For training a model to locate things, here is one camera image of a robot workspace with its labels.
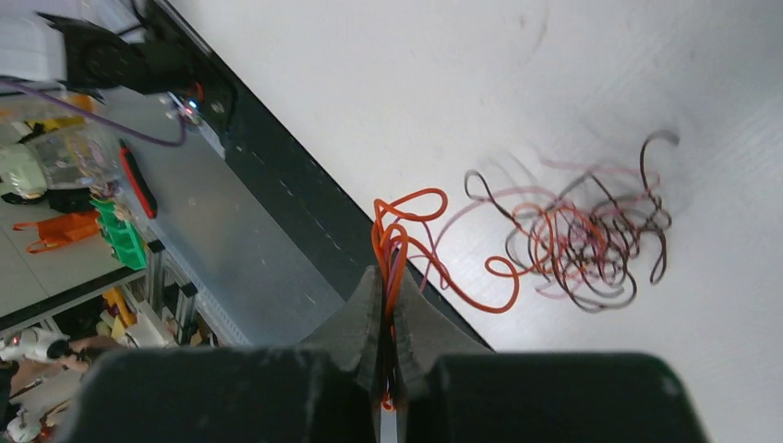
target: white surface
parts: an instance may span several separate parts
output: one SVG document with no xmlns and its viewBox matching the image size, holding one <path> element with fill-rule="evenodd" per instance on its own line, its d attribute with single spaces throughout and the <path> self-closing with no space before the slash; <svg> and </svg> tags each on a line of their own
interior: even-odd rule
<svg viewBox="0 0 783 443">
<path fill-rule="evenodd" d="M 783 2 L 173 3 L 365 211 L 433 185 L 456 210 L 464 171 L 509 164 L 502 152 L 557 188 L 571 177 L 537 151 L 633 166 L 649 133 L 675 129 L 680 147 L 656 151 L 675 217 L 669 271 L 630 308 L 587 315 L 532 280 L 500 317 L 447 296 L 501 350 L 661 355 L 715 441 L 779 441 Z M 440 250 L 493 305 L 508 283 L 482 264 L 506 229 L 486 210 Z"/>
<path fill-rule="evenodd" d="M 139 348 L 165 348 L 175 344 L 174 337 L 155 316 L 150 304 L 136 302 L 134 307 L 138 321 L 126 329 L 126 334 L 133 338 Z"/>
<path fill-rule="evenodd" d="M 73 397 L 81 387 L 82 374 L 78 371 L 62 371 L 46 379 L 42 384 L 19 395 L 13 404 L 21 403 L 28 411 L 46 412 L 57 404 Z"/>
<path fill-rule="evenodd" d="M 82 17 L 82 0 L 3 0 L 2 14 L 28 14 L 32 11 L 47 12 L 64 17 Z"/>
<path fill-rule="evenodd" d="M 32 81 L 66 78 L 63 34 L 32 14 L 0 15 L 0 73 Z"/>
<path fill-rule="evenodd" d="M 0 230 L 0 283 L 3 284 L 0 315 L 38 303 L 48 296 L 14 244 Z"/>
</svg>

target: clear plastic container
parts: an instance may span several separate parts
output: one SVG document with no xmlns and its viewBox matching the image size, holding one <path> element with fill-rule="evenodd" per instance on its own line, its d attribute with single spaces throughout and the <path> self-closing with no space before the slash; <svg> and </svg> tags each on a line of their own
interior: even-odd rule
<svg viewBox="0 0 783 443">
<path fill-rule="evenodd" d="M 99 186 L 121 175 L 119 141 L 95 124 L 64 127 L 26 145 L 37 157 L 49 189 Z"/>
</svg>

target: orange bag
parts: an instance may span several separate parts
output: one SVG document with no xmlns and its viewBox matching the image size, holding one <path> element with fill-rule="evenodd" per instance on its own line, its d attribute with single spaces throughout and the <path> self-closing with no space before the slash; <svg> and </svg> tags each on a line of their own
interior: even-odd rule
<svg viewBox="0 0 783 443">
<path fill-rule="evenodd" d="M 27 252 L 40 254 L 76 243 L 101 231 L 96 220 L 98 211 L 75 212 L 37 223 L 17 223 L 14 231 L 35 226 L 41 240 L 27 246 Z"/>
</svg>

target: green container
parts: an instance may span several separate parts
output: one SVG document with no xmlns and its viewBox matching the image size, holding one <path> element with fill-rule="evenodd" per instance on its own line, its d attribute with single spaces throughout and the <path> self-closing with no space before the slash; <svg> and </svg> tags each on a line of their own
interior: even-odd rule
<svg viewBox="0 0 783 443">
<path fill-rule="evenodd" d="M 101 235 L 114 249 L 112 257 L 132 270 L 147 268 L 144 242 L 133 224 L 117 219 L 113 201 L 93 200 L 91 203 L 100 213 L 98 223 L 102 227 Z"/>
</svg>

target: yellow object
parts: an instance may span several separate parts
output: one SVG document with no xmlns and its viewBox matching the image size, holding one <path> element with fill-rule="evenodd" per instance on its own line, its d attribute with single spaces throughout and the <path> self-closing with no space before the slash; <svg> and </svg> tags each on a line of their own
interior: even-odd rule
<svg viewBox="0 0 783 443">
<path fill-rule="evenodd" d="M 112 328 L 112 339 L 117 340 L 125 335 L 125 325 L 122 324 L 122 319 L 116 317 L 114 319 L 114 327 Z"/>
<path fill-rule="evenodd" d="M 117 316 L 117 318 L 122 319 L 126 328 L 136 324 L 136 316 L 134 316 L 127 308 L 127 305 L 125 304 L 125 298 L 123 297 L 120 290 L 117 288 L 112 288 L 103 295 L 103 298 L 109 302 L 109 306 L 117 306 L 117 310 L 119 311 L 119 316 Z"/>
<path fill-rule="evenodd" d="M 66 126 L 81 125 L 84 123 L 83 117 L 62 117 L 62 118 L 47 118 L 45 120 L 28 120 L 25 122 L 28 126 L 33 127 L 36 123 L 43 125 L 44 132 L 51 132 L 55 129 L 60 129 Z"/>
<path fill-rule="evenodd" d="M 102 337 L 111 337 L 112 327 L 105 321 L 99 321 L 98 324 L 95 325 L 95 332 Z"/>
<path fill-rule="evenodd" d="M 54 93 L 54 96 L 85 111 L 91 113 L 96 111 L 95 102 L 88 95 L 60 91 Z M 12 96 L 4 98 L 2 105 L 0 105 L 0 123 L 2 124 L 68 118 L 72 115 L 71 112 L 36 97 Z"/>
</svg>

